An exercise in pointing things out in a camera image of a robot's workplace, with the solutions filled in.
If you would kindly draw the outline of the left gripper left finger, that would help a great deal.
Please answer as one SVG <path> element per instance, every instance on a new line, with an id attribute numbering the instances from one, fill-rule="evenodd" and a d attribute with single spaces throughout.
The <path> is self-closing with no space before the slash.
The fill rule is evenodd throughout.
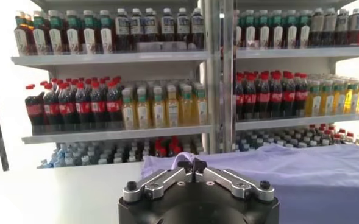
<path id="1" fill-rule="evenodd" d="M 183 190 L 188 187 L 193 177 L 193 164 L 179 161 L 174 169 L 159 169 L 140 181 L 128 181 L 123 189 L 123 200 L 126 203 L 137 203 L 146 200 L 159 200 L 169 190 Z"/>

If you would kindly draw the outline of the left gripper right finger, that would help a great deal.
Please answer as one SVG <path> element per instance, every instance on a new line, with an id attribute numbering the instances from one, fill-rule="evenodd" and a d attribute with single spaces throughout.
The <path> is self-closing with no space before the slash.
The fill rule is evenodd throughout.
<path id="1" fill-rule="evenodd" d="M 193 161 L 193 171 L 201 174 L 207 183 L 217 183 L 227 189 L 236 198 L 247 200 L 255 196 L 263 202 L 271 202 L 275 198 L 275 189 L 266 180 L 255 181 L 231 169 L 209 167 L 206 161 L 197 158 Z"/>

